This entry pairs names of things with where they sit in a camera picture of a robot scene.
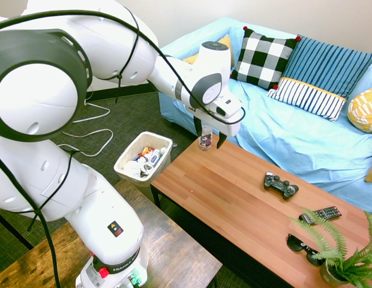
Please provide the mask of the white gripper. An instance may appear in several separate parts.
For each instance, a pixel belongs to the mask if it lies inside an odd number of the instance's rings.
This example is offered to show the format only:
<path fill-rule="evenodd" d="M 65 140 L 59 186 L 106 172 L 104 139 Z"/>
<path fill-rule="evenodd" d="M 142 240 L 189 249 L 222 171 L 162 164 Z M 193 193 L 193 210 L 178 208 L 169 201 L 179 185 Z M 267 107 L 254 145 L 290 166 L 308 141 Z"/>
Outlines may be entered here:
<path fill-rule="evenodd" d="M 232 116 L 222 116 L 212 110 L 210 110 L 209 113 L 206 113 L 201 108 L 195 109 L 188 106 L 186 106 L 185 109 L 193 115 L 194 126 L 198 137 L 202 135 L 203 123 L 208 124 L 219 131 L 217 149 L 223 145 L 227 136 L 233 137 L 237 135 L 240 130 L 241 108 L 239 108 L 239 111 L 235 112 Z"/>

